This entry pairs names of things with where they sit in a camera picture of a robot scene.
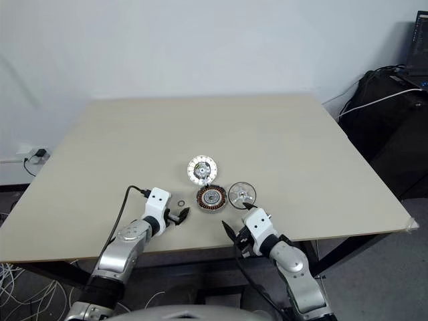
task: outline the copper coil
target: copper coil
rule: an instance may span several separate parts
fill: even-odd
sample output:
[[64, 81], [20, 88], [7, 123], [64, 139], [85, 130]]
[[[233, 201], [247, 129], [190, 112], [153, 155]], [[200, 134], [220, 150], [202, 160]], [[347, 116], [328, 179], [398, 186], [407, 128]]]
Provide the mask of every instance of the copper coil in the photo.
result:
[[[215, 205], [206, 204], [203, 201], [203, 196], [205, 193], [207, 193], [209, 191], [213, 191], [213, 190], [219, 192], [220, 200]], [[198, 205], [200, 206], [200, 208], [208, 209], [210, 211], [215, 211], [215, 210], [221, 208], [222, 206], [224, 206], [224, 204], [226, 204], [226, 191], [223, 187], [220, 187], [217, 185], [209, 185], [207, 187], [203, 187], [202, 189], [200, 189], [196, 195], [196, 198], [197, 198], [197, 202], [198, 202]]]

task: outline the laptop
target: laptop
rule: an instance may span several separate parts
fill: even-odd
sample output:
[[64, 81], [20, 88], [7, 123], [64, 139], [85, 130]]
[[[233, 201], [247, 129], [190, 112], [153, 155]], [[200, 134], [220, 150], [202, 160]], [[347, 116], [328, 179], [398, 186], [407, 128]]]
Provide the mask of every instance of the laptop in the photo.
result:
[[418, 11], [406, 69], [398, 74], [412, 85], [428, 90], [428, 11]]

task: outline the power adapter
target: power adapter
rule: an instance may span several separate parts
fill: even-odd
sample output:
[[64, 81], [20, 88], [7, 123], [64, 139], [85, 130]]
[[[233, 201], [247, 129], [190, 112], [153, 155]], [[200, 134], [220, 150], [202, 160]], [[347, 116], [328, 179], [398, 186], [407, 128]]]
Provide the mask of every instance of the power adapter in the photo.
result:
[[43, 156], [45, 156], [46, 153], [47, 153], [46, 149], [41, 148], [41, 149], [37, 150], [37, 152], [35, 152], [34, 156], [43, 157]]

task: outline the rotor disc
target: rotor disc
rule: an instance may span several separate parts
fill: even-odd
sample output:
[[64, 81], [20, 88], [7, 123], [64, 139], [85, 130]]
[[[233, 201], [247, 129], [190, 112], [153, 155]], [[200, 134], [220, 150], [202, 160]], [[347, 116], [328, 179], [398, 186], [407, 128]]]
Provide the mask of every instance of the rotor disc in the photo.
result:
[[205, 186], [217, 176], [217, 165], [211, 157], [199, 155], [187, 165], [187, 175], [192, 183]]

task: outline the metal disc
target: metal disc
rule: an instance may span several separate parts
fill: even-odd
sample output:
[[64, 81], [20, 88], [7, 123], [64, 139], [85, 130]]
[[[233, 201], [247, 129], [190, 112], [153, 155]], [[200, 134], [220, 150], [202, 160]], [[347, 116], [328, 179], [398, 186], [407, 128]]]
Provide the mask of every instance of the metal disc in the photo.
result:
[[238, 182], [231, 186], [227, 196], [233, 207], [236, 209], [245, 209], [243, 203], [254, 204], [256, 193], [251, 184]]
[[199, 155], [187, 165], [187, 175], [196, 185], [208, 185], [217, 176], [217, 165], [211, 157]]

